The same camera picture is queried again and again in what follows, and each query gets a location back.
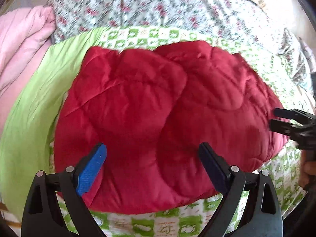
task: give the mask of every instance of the pink fabric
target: pink fabric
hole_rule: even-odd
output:
[[[22,89],[40,65],[56,29],[51,7],[20,8],[0,17],[0,136]]]

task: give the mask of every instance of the metal pin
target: metal pin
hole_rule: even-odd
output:
[[[75,168],[73,166],[68,166],[66,167],[66,172],[70,173],[74,170]]]
[[[37,177],[41,177],[43,174],[44,174],[44,172],[43,172],[42,170],[40,170],[40,171],[38,171],[38,172],[36,173],[36,176],[37,176]]]
[[[265,176],[268,176],[269,175],[269,172],[267,170],[262,170],[261,173]]]
[[[230,168],[233,172],[238,172],[239,171],[239,167],[238,166],[231,166]]]

